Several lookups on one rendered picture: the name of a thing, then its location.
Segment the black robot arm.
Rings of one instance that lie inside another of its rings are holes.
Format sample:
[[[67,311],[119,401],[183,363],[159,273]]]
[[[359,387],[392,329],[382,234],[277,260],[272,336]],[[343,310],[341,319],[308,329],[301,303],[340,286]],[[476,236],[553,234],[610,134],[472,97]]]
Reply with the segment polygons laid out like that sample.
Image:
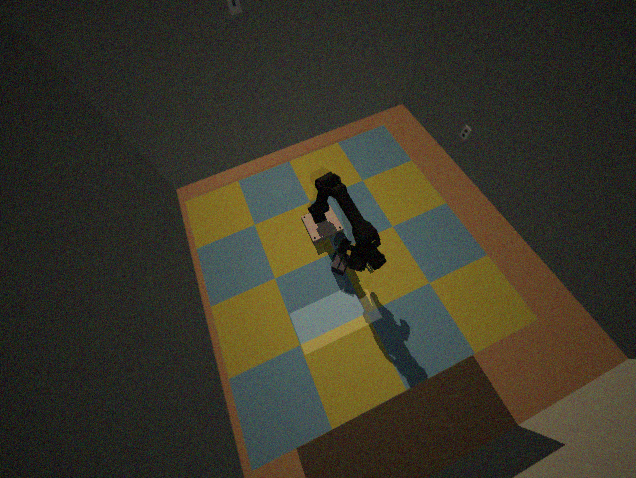
[[[367,265],[365,259],[374,270],[384,265],[387,260],[377,249],[381,245],[379,234],[370,222],[364,220],[348,194],[346,186],[341,182],[340,176],[329,172],[315,180],[315,187],[318,190],[316,202],[308,208],[314,223],[327,220],[324,213],[329,211],[330,207],[327,200],[329,196],[332,196],[337,200],[352,225],[352,234],[356,242],[355,248],[357,252],[365,255],[363,257],[363,255],[351,252],[348,268],[360,272],[362,270],[365,271]]]

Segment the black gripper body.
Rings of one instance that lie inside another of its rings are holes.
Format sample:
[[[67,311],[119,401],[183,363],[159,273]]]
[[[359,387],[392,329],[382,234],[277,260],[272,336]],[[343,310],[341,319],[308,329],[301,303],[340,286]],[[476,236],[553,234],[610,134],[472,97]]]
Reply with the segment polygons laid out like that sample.
[[[354,252],[357,255],[363,255],[359,252],[357,252],[355,246],[350,245],[351,241],[347,240],[347,239],[342,239],[339,247],[338,247],[338,253],[341,253],[343,255],[346,255],[347,250],[350,250],[351,252]],[[365,255],[363,255],[364,257]]]

